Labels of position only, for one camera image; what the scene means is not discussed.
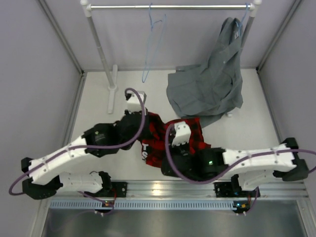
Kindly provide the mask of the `light blue wire hanger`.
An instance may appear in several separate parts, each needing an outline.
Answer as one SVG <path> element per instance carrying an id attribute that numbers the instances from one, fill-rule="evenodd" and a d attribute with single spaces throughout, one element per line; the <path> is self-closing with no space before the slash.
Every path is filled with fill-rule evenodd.
<path id="1" fill-rule="evenodd" d="M 149 33 L 147 44 L 146 44 L 144 67 L 143 67 L 142 77 L 141 77 L 142 83 L 146 82 L 150 71 L 153 69 L 156 56 L 161 46 L 162 38 L 164 36 L 165 28 L 166 28 L 166 20 L 167 20 L 166 14 L 164 14 L 160 19 L 155 19 L 152 16 L 152 11 L 153 11 L 153 3 L 150 3 L 149 10 L 148 10 L 150 33 Z"/>

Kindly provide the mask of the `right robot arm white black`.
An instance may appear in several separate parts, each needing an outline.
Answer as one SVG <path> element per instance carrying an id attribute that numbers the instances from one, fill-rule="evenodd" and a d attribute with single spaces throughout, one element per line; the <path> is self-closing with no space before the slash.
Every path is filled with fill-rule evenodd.
<path id="1" fill-rule="evenodd" d="M 187 145 L 182 145 L 169 149 L 173 163 L 164 157 L 160 169 L 165 176 L 183 178 L 192 184 L 225 185 L 219 197 L 253 196 L 262 184 L 308 177 L 310 170 L 306 161 L 299 158 L 298 149 L 295 138 L 261 150 L 205 148 L 190 152 Z"/>

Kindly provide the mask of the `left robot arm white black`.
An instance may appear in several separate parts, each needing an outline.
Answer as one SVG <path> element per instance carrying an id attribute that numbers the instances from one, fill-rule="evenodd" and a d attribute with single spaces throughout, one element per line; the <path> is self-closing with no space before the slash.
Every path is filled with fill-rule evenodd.
<path id="1" fill-rule="evenodd" d="M 58 192 L 84 192 L 91 197 L 110 196 L 114 191 L 107 172 L 73 174 L 78 164 L 129 150 L 134 142 L 149 134 L 149 113 L 126 110 L 121 120 L 98 123 L 65 147 L 38 159 L 24 158 L 21 170 L 27 179 L 23 193 L 32 199 L 50 198 Z"/>

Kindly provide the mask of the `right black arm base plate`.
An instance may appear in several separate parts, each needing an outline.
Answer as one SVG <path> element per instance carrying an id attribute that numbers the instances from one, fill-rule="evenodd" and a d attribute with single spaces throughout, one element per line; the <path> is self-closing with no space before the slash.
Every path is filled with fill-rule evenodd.
<path id="1" fill-rule="evenodd" d="M 217 198 L 240 198 L 243 196 L 241 187 L 232 182 L 214 183 Z"/>

